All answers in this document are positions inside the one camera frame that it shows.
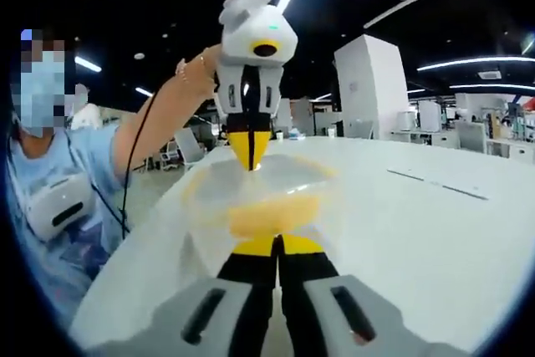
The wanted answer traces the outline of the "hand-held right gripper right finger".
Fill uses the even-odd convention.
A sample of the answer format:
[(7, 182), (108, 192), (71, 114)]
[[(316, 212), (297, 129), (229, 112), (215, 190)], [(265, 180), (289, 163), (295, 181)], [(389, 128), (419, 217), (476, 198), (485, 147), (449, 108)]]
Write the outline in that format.
[(324, 249), (279, 235), (282, 307), (296, 356), (417, 356), (400, 314), (362, 283), (339, 275)]

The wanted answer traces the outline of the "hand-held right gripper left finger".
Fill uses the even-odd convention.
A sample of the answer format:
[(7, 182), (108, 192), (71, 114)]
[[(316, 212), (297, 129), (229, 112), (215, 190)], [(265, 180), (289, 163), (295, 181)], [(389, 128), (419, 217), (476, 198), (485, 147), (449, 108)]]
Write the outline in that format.
[(273, 311), (276, 242), (239, 243), (216, 277), (165, 301), (153, 318), (153, 355), (259, 356)]

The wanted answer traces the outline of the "person's left hand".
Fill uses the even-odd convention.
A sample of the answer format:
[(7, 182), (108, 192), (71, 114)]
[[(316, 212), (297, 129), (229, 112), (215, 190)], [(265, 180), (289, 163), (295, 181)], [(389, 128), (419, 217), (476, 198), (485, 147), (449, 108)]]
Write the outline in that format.
[(220, 43), (205, 48), (202, 52), (203, 65), (207, 75), (212, 79), (215, 77), (221, 55), (222, 45)]

